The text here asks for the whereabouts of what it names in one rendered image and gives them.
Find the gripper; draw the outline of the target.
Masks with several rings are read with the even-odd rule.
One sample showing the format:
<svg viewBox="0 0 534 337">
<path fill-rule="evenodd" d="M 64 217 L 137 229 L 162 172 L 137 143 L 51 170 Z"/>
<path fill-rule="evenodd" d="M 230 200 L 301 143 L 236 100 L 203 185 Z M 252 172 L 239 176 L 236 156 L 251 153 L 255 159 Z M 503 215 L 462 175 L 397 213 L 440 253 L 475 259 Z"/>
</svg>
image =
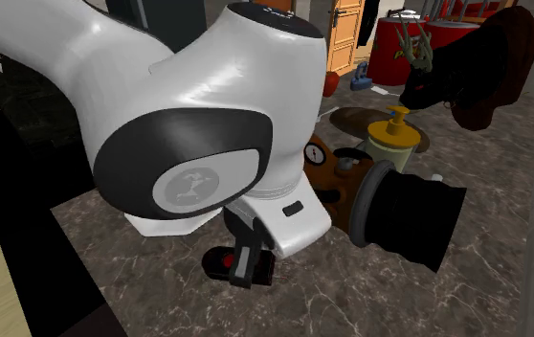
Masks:
<svg viewBox="0 0 534 337">
<path fill-rule="evenodd" d="M 248 225 L 242 216 L 225 209 L 224 221 L 235 237 L 234 261 L 229 272 L 229 283 L 237 287 L 250 288 L 262 245 L 274 250 L 275 241 L 258 216 Z"/>
</svg>

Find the black device with red button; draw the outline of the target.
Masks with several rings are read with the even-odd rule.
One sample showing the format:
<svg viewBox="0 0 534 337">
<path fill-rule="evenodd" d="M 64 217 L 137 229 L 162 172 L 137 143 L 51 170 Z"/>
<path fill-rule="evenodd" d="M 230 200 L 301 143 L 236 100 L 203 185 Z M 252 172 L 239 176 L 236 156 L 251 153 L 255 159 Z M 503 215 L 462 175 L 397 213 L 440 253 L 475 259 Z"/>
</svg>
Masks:
<svg viewBox="0 0 534 337">
<path fill-rule="evenodd" d="M 276 257 L 271 251 L 261 250 L 253 273 L 252 284 L 271 286 Z M 227 281 L 234 263 L 234 247 L 217 246 L 202 257 L 205 274 L 213 280 Z"/>
</svg>

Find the brown oval plate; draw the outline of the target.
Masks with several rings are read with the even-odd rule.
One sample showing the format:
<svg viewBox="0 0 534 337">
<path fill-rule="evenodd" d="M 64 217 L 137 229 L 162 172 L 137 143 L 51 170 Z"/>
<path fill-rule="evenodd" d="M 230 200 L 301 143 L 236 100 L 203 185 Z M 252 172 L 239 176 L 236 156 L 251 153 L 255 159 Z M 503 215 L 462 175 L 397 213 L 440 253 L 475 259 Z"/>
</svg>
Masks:
<svg viewBox="0 0 534 337">
<path fill-rule="evenodd" d="M 329 121 L 344 133 L 362 139 L 363 141 L 355 147 L 356 151 L 361 150 L 374 158 L 373 153 L 381 152 L 386 149 L 390 150 L 393 154 L 399 154 L 399 152 L 402 150 L 399 147 L 385 147 L 377 144 L 374 141 L 368 141 L 368 127 L 370 124 L 381 121 L 387 122 L 393 118 L 393 112 L 388 113 L 362 107 L 342 107 L 330 115 Z M 415 146 L 415 149 L 412 149 L 411 147 L 404 149 L 415 153 L 426 152 L 431 145 L 429 136 L 421 128 L 417 127 L 411 122 L 405 121 L 405 124 L 419 133 L 420 143 Z"/>
</svg>

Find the soap dispenser with yellow pump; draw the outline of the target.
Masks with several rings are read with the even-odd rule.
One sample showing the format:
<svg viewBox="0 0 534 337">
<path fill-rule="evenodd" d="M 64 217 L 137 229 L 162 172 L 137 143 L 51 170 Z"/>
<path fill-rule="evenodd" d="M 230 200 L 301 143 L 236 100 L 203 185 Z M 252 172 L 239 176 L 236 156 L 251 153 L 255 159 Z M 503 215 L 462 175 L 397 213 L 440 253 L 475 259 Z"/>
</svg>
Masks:
<svg viewBox="0 0 534 337">
<path fill-rule="evenodd" d="M 393 116 L 385 121 L 374 122 L 367 128 L 364 151 L 374 162 L 391 161 L 402 172 L 415 149 L 421 142 L 420 133 L 405 122 L 410 110 L 405 106 L 389 105 Z"/>
</svg>

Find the red apple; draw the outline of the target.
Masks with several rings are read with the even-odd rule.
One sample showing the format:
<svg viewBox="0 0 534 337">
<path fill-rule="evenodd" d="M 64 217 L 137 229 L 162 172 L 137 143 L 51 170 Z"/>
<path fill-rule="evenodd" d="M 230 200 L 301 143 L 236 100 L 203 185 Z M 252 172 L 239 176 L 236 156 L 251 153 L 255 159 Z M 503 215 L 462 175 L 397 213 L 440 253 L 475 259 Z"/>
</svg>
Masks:
<svg viewBox="0 0 534 337">
<path fill-rule="evenodd" d="M 323 85 L 323 97 L 328 98 L 331 97 L 340 82 L 340 76 L 336 72 L 327 72 L 324 79 L 324 85 Z"/>
</svg>

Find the blue kettlebell-shaped thing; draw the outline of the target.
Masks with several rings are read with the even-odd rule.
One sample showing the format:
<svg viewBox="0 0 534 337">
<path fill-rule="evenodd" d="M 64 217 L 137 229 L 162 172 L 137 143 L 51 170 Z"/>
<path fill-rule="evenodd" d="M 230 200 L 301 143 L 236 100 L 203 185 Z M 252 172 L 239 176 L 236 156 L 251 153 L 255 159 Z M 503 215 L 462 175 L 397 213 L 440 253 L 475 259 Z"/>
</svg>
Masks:
<svg viewBox="0 0 534 337">
<path fill-rule="evenodd" d="M 372 79 L 367 76 L 368 63 L 366 61 L 361 62 L 354 73 L 350 81 L 350 89 L 352 91 L 360 91 L 369 89 L 372 86 Z"/>
</svg>

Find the white flat small thing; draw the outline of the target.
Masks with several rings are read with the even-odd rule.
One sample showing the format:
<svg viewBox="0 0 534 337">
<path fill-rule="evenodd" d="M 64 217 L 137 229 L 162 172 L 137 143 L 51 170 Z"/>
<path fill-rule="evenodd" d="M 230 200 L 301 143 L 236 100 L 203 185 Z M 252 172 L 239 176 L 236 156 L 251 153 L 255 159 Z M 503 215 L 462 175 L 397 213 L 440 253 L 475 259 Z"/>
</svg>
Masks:
<svg viewBox="0 0 534 337">
<path fill-rule="evenodd" d="M 383 96 L 394 96 L 394 97 L 399 97 L 400 94 L 396 94 L 396 93 L 392 93 L 382 87 L 379 87 L 379 86 L 376 86 L 376 85 L 373 85 L 370 87 L 370 90 L 375 92 L 375 93 L 378 93 L 380 95 L 383 95 Z"/>
</svg>

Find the orange wooden door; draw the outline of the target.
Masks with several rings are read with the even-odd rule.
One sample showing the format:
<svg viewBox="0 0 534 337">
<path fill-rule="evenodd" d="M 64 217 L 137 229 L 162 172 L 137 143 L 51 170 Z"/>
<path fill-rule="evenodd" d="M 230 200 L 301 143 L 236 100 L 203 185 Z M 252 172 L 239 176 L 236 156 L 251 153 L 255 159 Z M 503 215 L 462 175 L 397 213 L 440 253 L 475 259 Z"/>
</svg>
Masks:
<svg viewBox="0 0 534 337">
<path fill-rule="evenodd" d="M 339 76 L 353 69 L 365 0 L 333 0 L 328 34 L 326 70 Z"/>
</svg>

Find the red drum with yellow print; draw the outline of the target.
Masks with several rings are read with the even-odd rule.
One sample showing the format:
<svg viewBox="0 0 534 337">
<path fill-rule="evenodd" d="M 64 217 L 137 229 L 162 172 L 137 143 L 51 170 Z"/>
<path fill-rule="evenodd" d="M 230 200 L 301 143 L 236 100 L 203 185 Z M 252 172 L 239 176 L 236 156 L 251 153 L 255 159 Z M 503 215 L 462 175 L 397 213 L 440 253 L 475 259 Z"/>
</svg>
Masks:
<svg viewBox="0 0 534 337">
<path fill-rule="evenodd" d="M 430 46 L 433 49 L 452 43 L 467 33 L 478 28 L 478 24 L 454 21 L 429 21 L 424 25 L 424 32 L 431 33 Z"/>
<path fill-rule="evenodd" d="M 399 18 L 383 17 L 379 19 L 367 67 L 367 77 L 371 78 L 374 84 L 404 85 L 411 71 L 410 64 L 399 45 L 395 30 L 403 35 Z"/>
</svg>

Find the black hanging cloth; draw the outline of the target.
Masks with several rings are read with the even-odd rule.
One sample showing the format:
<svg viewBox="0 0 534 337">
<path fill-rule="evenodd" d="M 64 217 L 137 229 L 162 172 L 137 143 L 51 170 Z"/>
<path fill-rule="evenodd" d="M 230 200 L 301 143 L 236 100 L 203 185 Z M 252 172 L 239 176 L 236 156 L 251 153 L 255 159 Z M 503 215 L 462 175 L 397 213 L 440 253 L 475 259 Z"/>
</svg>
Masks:
<svg viewBox="0 0 534 337">
<path fill-rule="evenodd" d="M 377 20 L 380 0 L 365 0 L 356 47 L 366 46 Z"/>
</svg>

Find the black antlered beast figure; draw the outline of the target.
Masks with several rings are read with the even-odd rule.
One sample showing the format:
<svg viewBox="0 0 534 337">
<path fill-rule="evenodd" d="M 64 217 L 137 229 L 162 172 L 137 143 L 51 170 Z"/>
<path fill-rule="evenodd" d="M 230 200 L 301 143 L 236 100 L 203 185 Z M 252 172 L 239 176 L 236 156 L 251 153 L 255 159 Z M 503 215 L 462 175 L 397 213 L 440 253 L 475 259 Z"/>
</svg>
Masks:
<svg viewBox="0 0 534 337">
<path fill-rule="evenodd" d="M 406 28 L 396 32 L 411 70 L 399 103 L 422 110 L 449 105 L 463 128 L 487 128 L 495 109 L 516 102 L 534 63 L 534 16 L 523 6 L 497 11 L 476 29 L 434 49 L 419 30 L 419 54 Z"/>
</svg>

